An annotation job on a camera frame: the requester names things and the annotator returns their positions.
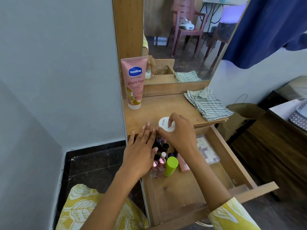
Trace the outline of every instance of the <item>chair backrest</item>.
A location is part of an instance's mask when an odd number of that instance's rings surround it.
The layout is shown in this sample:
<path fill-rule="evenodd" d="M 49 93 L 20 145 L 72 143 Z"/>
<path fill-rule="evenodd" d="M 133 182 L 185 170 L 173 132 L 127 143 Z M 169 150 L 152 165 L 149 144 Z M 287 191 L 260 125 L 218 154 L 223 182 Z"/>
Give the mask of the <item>chair backrest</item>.
<path fill-rule="evenodd" d="M 195 12 L 195 0 L 174 0 L 172 10 L 180 12 L 181 22 L 184 18 L 192 21 Z M 176 24 L 176 15 L 173 17 L 173 24 Z"/>
<path fill-rule="evenodd" d="M 220 23 L 237 23 L 239 22 L 246 4 L 224 6 Z"/>

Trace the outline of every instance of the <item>white lid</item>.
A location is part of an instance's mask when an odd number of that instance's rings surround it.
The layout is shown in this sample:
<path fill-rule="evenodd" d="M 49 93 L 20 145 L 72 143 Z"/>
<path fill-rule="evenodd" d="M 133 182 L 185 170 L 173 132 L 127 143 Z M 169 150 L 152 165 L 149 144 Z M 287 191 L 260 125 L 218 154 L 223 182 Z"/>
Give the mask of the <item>white lid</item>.
<path fill-rule="evenodd" d="M 148 69 L 145 73 L 145 79 L 149 79 L 149 78 L 151 78 L 151 70 L 150 69 Z"/>
<path fill-rule="evenodd" d="M 131 110 L 138 110 L 141 107 L 141 103 L 139 105 L 131 105 L 131 104 L 128 103 L 128 107 Z"/>
<path fill-rule="evenodd" d="M 164 117 L 159 121 L 159 127 L 163 128 L 165 131 L 174 131 L 175 130 L 175 122 L 172 122 L 171 126 L 168 126 L 169 117 Z"/>

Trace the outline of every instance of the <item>blue curtain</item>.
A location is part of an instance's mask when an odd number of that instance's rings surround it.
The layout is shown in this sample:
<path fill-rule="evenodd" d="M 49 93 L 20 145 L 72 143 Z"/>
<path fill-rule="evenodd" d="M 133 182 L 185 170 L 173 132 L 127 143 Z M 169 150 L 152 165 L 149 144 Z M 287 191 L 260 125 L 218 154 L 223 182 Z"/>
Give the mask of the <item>blue curtain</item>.
<path fill-rule="evenodd" d="M 307 48 L 305 31 L 307 0 L 251 0 L 223 59 L 248 69 L 283 46 Z"/>

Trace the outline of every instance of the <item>blue logo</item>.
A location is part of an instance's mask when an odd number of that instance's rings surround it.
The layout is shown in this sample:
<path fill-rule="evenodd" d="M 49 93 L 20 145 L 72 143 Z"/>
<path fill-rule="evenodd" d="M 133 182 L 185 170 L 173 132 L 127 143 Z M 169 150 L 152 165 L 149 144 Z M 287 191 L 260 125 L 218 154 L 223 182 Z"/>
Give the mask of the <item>blue logo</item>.
<path fill-rule="evenodd" d="M 142 74 L 142 68 L 141 67 L 135 66 L 135 67 L 132 67 L 131 69 L 129 69 L 129 76 L 136 77 L 136 76 L 141 75 L 141 74 Z"/>

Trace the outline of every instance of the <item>pink plastic chair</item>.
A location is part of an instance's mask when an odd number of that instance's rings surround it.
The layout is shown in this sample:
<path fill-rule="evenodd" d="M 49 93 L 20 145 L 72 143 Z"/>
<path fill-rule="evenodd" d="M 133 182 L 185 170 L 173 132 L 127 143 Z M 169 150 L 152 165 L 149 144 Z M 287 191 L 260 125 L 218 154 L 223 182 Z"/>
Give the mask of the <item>pink plastic chair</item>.
<path fill-rule="evenodd" d="M 246 4 L 223 7 L 221 20 L 219 21 L 219 24 L 217 25 L 217 27 L 216 27 L 216 29 L 213 33 L 213 36 L 210 40 L 208 49 L 207 49 L 206 54 L 204 56 L 204 61 L 208 57 L 210 50 L 211 50 L 211 48 L 212 48 L 212 46 L 213 46 L 213 44 L 216 40 L 221 41 L 221 46 L 219 48 L 219 51 L 218 51 L 216 57 L 219 57 L 219 55 L 221 54 L 225 44 L 229 43 L 229 40 L 225 40 L 218 35 L 218 29 L 219 29 L 220 23 L 238 23 L 240 18 L 241 18 L 243 11 L 245 10 L 245 7 L 246 7 Z"/>
<path fill-rule="evenodd" d="M 185 45 L 187 44 L 189 38 L 191 35 L 198 35 L 197 44 L 195 46 L 195 52 L 198 50 L 200 44 L 200 38 L 202 37 L 205 24 L 208 20 L 208 14 L 205 13 L 199 13 L 195 10 L 195 0 L 174 0 L 174 4 L 172 7 L 172 13 L 173 13 L 173 26 L 171 27 L 171 31 L 169 33 L 169 37 L 167 39 L 166 46 L 169 44 L 169 41 L 172 37 L 172 35 L 175 33 L 174 36 L 174 43 L 173 43 L 173 49 L 172 49 L 172 57 L 175 54 L 175 50 L 178 46 L 179 39 L 182 35 L 186 35 L 185 38 Z M 194 28 L 193 30 L 184 30 L 179 28 L 179 23 L 182 22 L 183 19 L 187 19 L 189 21 L 192 21 L 193 15 L 202 16 L 203 20 L 201 22 L 200 28 Z"/>

